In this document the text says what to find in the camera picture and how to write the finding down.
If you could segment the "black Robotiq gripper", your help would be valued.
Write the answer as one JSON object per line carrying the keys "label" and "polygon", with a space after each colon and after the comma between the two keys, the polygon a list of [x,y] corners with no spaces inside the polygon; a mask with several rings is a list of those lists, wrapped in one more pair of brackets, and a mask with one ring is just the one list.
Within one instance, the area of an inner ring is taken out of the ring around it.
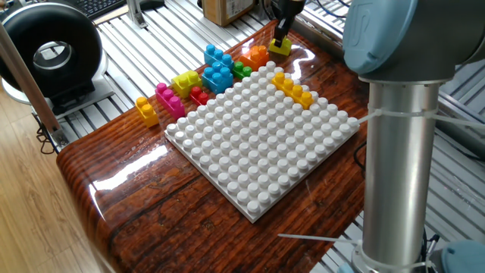
{"label": "black Robotiq gripper", "polygon": [[279,19],[274,29],[274,45],[280,48],[296,16],[304,9],[305,0],[275,0],[272,1],[271,7]]}

